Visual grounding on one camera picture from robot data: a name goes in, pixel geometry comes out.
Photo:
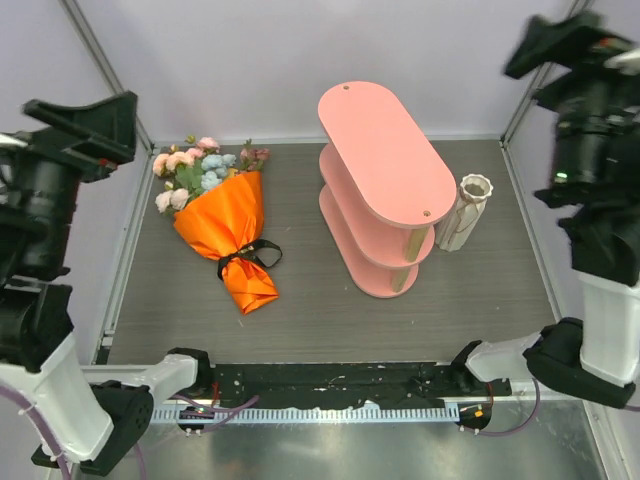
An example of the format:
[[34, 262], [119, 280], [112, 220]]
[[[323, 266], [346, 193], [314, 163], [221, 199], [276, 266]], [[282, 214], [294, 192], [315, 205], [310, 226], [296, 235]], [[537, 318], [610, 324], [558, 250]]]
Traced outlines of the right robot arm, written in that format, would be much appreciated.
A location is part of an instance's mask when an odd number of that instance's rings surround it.
[[559, 226], [584, 315], [519, 339], [471, 342], [458, 360], [480, 382], [532, 378], [624, 410], [639, 374], [639, 47], [590, 10], [558, 22], [534, 15], [504, 72], [518, 79], [546, 63], [565, 73], [533, 97], [556, 115], [548, 184], [536, 197], [575, 208]]

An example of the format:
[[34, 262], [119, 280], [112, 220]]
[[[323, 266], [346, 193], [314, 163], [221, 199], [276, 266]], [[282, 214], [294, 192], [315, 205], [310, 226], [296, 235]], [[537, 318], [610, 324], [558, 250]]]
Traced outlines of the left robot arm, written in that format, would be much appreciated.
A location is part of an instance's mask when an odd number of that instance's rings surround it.
[[87, 106], [42, 100], [25, 115], [43, 128], [1, 138], [1, 393], [38, 430], [35, 464], [108, 475], [146, 432], [156, 405], [200, 393], [208, 355], [175, 348], [139, 375], [92, 384], [76, 355], [66, 249], [81, 184], [108, 178], [136, 153], [137, 96]]

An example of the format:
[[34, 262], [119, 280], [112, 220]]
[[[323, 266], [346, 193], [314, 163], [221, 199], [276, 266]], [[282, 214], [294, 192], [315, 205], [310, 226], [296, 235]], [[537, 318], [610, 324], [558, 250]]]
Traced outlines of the orange flower bouquet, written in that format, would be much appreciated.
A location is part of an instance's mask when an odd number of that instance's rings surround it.
[[[155, 206], [173, 218], [175, 230], [196, 253], [217, 264], [247, 243], [265, 239], [262, 169], [270, 151], [255, 147], [250, 139], [237, 155], [223, 153], [211, 137], [189, 136], [186, 142], [186, 149], [173, 145], [153, 160], [153, 174], [164, 181]], [[267, 264], [277, 258], [273, 250], [258, 255]], [[267, 270], [234, 259], [223, 280], [218, 278], [241, 313], [279, 297]]]

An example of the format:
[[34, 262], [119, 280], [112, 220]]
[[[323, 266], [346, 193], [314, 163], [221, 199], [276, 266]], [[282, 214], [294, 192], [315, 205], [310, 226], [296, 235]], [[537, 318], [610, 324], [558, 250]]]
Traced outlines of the black ribbon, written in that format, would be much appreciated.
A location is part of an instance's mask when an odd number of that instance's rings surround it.
[[[272, 263], [267, 264], [258, 255], [258, 252], [261, 250], [273, 250], [277, 253], [277, 258]], [[257, 239], [247, 243], [236, 252], [221, 257], [217, 261], [217, 276], [220, 280], [223, 280], [224, 270], [234, 259], [246, 260], [262, 269], [270, 269], [278, 264], [282, 257], [283, 251], [280, 246], [266, 239]]]

